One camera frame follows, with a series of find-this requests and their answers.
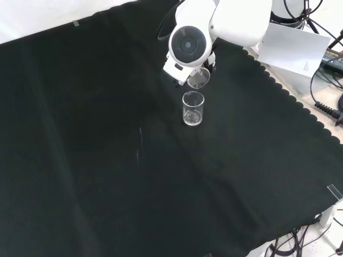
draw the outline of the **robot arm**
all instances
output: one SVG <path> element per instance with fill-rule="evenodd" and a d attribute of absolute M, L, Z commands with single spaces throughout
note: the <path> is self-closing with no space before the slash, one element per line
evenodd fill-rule
<path fill-rule="evenodd" d="M 206 63 L 215 66 L 213 42 L 219 37 L 254 46 L 264 36 L 272 0 L 185 0 L 176 10 L 163 69 L 183 85 Z"/>

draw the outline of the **white paper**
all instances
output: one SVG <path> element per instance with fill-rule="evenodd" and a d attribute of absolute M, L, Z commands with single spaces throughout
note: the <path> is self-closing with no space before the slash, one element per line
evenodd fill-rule
<path fill-rule="evenodd" d="M 258 61 L 312 77 L 329 43 L 329 37 L 270 23 Z"/>
<path fill-rule="evenodd" d="M 0 0 L 0 44 L 135 0 Z"/>

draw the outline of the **black tablecloth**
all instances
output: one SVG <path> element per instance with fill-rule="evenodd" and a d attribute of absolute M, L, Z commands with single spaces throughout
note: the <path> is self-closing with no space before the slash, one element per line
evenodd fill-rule
<path fill-rule="evenodd" d="M 183 124 L 155 39 L 173 4 L 0 46 L 0 256 L 245 256 L 343 192 L 339 141 L 241 47 L 217 42 Z"/>

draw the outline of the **connector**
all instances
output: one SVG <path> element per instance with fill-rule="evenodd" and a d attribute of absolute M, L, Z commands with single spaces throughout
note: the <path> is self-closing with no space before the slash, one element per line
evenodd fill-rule
<path fill-rule="evenodd" d="M 338 126 L 339 124 L 343 124 L 343 112 L 339 110 L 334 110 L 320 102 L 316 102 L 315 107 L 317 107 L 318 109 L 322 110 L 323 112 L 335 118 L 337 120 L 335 126 Z"/>

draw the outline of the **white backdrop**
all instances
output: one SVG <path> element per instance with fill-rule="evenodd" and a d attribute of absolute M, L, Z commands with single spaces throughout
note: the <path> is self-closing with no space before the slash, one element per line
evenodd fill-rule
<path fill-rule="evenodd" d="M 135 0 L 0 0 L 0 44 Z"/>

